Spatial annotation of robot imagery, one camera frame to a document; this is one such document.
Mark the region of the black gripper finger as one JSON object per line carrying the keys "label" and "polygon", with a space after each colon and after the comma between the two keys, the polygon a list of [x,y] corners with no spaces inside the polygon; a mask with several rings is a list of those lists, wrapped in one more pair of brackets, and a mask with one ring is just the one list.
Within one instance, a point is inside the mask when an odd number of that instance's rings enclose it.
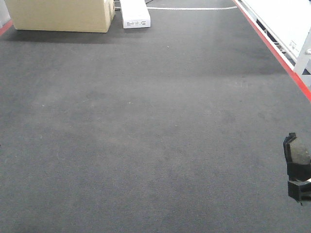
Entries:
{"label": "black gripper finger", "polygon": [[288,196],[302,205],[311,201],[311,166],[288,165]]}

